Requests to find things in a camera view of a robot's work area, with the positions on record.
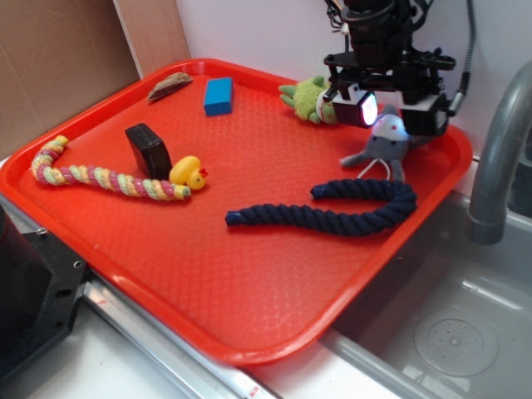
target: blue block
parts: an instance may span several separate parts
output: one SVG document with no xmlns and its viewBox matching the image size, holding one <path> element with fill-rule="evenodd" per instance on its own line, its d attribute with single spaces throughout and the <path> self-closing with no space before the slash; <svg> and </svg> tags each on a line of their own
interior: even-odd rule
<svg viewBox="0 0 532 399">
<path fill-rule="evenodd" d="M 207 116 L 230 114 L 233 111 L 233 79 L 223 77 L 208 81 L 203 107 Z"/>
</svg>

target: yellow rubber duck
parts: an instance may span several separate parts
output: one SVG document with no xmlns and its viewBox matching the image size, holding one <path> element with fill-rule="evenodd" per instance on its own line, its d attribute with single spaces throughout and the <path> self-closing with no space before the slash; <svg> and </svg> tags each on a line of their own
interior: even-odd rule
<svg viewBox="0 0 532 399">
<path fill-rule="evenodd" d="M 170 183 L 175 185 L 188 185 L 192 190 L 203 189 L 207 171 L 201 167 L 200 160 L 188 155 L 174 165 L 170 171 Z"/>
</svg>

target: orange tray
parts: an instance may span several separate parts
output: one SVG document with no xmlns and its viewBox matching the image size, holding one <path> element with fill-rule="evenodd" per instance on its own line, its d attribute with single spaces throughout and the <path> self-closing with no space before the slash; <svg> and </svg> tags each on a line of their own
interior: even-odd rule
<svg viewBox="0 0 532 399">
<path fill-rule="evenodd" d="M 170 73 L 194 81 L 148 103 Z M 209 79 L 230 76 L 234 109 L 206 116 Z M 308 204 L 361 213 L 376 201 L 310 199 L 329 180 L 354 178 L 338 159 L 364 148 L 370 131 L 316 126 L 278 99 L 282 77 L 216 60 L 168 66 L 58 126 L 14 154 L 0 187 L 103 278 L 199 350 L 236 365 L 271 362 L 317 340 L 408 240 L 466 172 L 469 141 L 455 127 L 404 160 L 418 210 L 395 229 L 345 238 L 282 226 L 228 228 L 228 210 L 253 204 Z M 174 162 L 196 155 L 208 183 L 190 201 L 128 198 L 86 185 L 37 183 L 29 166 L 56 135 L 71 142 L 54 166 L 94 165 L 138 177 L 125 129 L 144 122 Z M 374 167 L 367 177 L 384 178 Z"/>
</svg>

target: plush toy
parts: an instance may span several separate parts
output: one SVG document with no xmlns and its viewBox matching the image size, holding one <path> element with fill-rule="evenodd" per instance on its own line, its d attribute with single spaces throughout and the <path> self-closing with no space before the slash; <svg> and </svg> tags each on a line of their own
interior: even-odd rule
<svg viewBox="0 0 532 399">
<path fill-rule="evenodd" d="M 283 85 L 281 101 L 295 110 L 296 115 L 304 121 L 334 125 L 338 123 L 332 102 L 325 102 L 323 95 L 329 85 L 323 76 L 316 76 L 297 85 Z"/>
<path fill-rule="evenodd" d="M 391 167 L 393 179 L 404 182 L 402 160 L 410 146 L 411 137 L 406 133 L 399 112 L 394 106 L 386 106 L 373 125 L 364 151 L 342 158 L 340 163 L 348 168 L 371 160 L 369 166 L 358 176 L 362 177 L 376 162 L 381 162 L 387 169 L 388 179 L 390 179 Z"/>
</svg>

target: stainless steel sink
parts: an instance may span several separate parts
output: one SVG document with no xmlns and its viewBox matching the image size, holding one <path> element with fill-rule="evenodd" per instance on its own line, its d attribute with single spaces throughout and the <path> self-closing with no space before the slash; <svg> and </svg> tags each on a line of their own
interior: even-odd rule
<svg viewBox="0 0 532 399">
<path fill-rule="evenodd" d="M 532 397 L 532 224 L 473 244 L 453 193 L 323 342 L 400 397 Z"/>
</svg>

